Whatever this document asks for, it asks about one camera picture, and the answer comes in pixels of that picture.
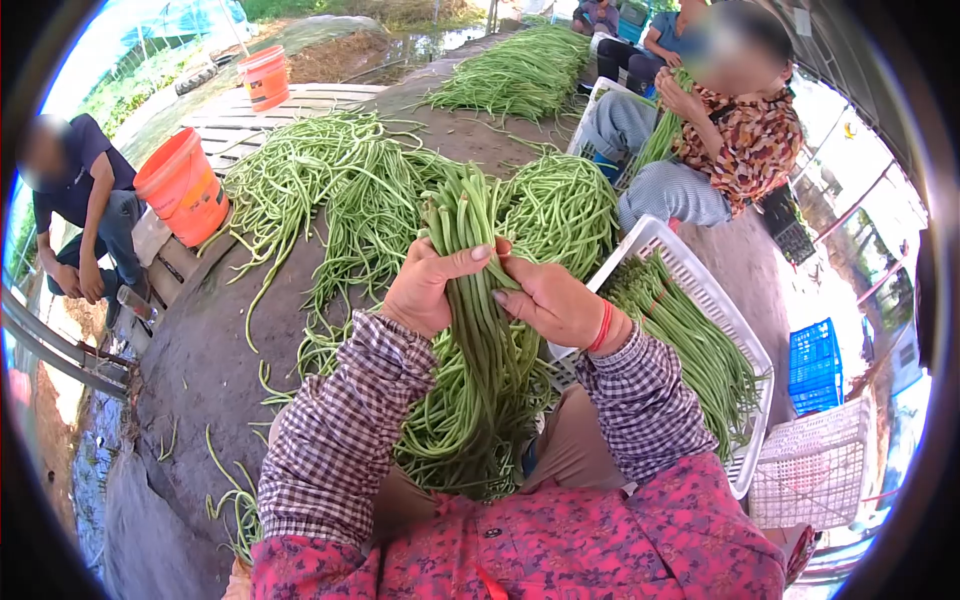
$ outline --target striped pants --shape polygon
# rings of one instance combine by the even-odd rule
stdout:
[[[620,161],[638,153],[656,125],[655,108],[636,101],[633,94],[611,90],[600,98],[587,122],[587,141],[601,155]],[[647,214],[664,222],[676,217],[706,226],[731,218],[730,203],[710,185],[706,173],[669,160],[640,169],[620,195],[616,213],[623,231],[630,231]]]

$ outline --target orange bucket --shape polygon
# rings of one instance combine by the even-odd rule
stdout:
[[[147,159],[133,178],[133,187],[186,247],[202,244],[229,211],[229,200],[192,127],[168,139]]]
[[[250,94],[253,111],[273,108],[290,97],[283,46],[271,46],[249,55],[237,64],[243,86]]]

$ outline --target patterned blouse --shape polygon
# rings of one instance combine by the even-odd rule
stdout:
[[[377,543],[372,499],[411,402],[434,385],[429,342],[354,313],[326,381],[308,378],[264,459],[254,598],[780,598],[782,552],[730,494],[667,345],[634,327],[578,379],[628,481],[550,483],[493,502],[444,496],[433,520]]]
[[[716,126],[723,136],[720,156],[710,156],[700,134],[684,123],[684,141],[677,158],[710,175],[710,184],[724,192],[736,217],[747,206],[759,202],[783,185],[793,170],[804,143],[800,119],[793,109],[793,97],[786,88],[769,100],[738,103],[735,96],[718,94],[694,85],[712,114],[734,105]]]

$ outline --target fingernail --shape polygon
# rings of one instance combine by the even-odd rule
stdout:
[[[490,244],[483,244],[481,246],[476,246],[473,250],[470,251],[470,258],[473,260],[483,260],[487,256],[490,256],[491,248]]]

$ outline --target khaki pants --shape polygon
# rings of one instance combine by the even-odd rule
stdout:
[[[270,427],[270,444],[276,439],[276,424],[285,410]],[[549,479],[566,488],[612,490],[627,483],[600,434],[597,410],[579,384],[564,391],[536,444],[537,467],[520,488],[522,492]],[[394,465],[373,499],[373,537],[382,540],[413,523],[433,518],[436,508],[436,499]]]

